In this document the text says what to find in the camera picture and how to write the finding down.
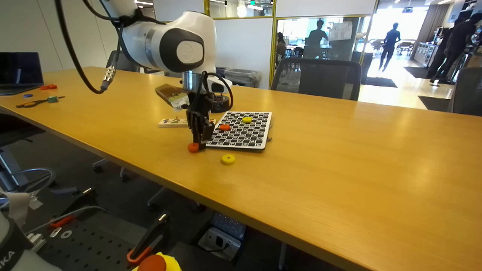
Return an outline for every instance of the floor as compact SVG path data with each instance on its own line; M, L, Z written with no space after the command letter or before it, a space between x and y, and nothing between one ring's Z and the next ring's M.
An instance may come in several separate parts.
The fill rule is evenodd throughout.
M445 99L450 99L453 94L454 85L433 87L428 79L415 78L407 72L404 66L418 66L407 55L394 55L392 63L385 72L377 70L377 66L379 58L374 60L370 76L392 78L398 87L365 84L361 91L362 102L427 110L419 94ZM163 210L169 209L174 215L172 242L193 242L207 228L207 222L215 215L215 210L199 207L175 192L165 194L159 207L147 207L148 198L160 189L157 183L144 177L123 182L120 179L120 167L117 165L109 165L103 173L96 173L93 162L100 159L97 155L47 132L32 137L32 141L17 141L10 147L23 168L43 165L56 170L58 186L94 186L99 192L99 204L106 207L109 213L136 225L150 227ZM52 215L59 213L73 198L73 195L43 192L41 200L44 201L44 207L31 212L26 228L32 228L41 221L47 221ZM249 227L246 236L243 250L234 262L234 269L279 269L281 241ZM287 266L291 271L338 269L294 248L288 253Z
M398 87L364 84L359 100L427 110L419 96L433 96L442 99L453 97L453 84L440 84L434 87L428 78L415 78L409 70L406 70L404 66L419 66L406 54L394 55L385 72L379 70L379 63L380 58L374 58L368 75L392 78Z

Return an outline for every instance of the desk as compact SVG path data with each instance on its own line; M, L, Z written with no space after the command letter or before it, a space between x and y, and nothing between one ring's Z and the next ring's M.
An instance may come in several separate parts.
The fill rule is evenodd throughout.
M73 70L47 81L67 97L0 105L335 265L482 266L481 117L236 87L236 110L275 113L273 141L224 165L227 150L193 155L187 128L157 125L172 110L154 88L178 78L120 70L105 94Z

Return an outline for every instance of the gray floor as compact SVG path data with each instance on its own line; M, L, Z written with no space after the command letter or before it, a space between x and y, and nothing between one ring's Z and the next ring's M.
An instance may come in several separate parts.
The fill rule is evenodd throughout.
M49 132L32 137L32 141L16 141L10 146L19 164L23 168L50 167L58 173L55 188L94 186L97 189L97 201L106 207L111 215L115 215L141 227L148 227L163 210L169 210L171 239L166 247L175 242L195 242L202 234L212 219L215 210L199 207L196 203L184 198L180 194L168 192L162 197L159 207L147 207L147 200L156 194L160 186L142 177L132 180L120 180L120 167L108 165L103 173L93 170L93 162L100 158L76 144L71 144ZM74 200L74 195L58 195L43 192L44 206L31 212L26 228L47 221ZM239 257L234 260L240 271L276 271L281 251L281 241L263 234L248 227L248 234ZM287 257L288 269L294 271L326 271L337 269L318 259L291 248Z

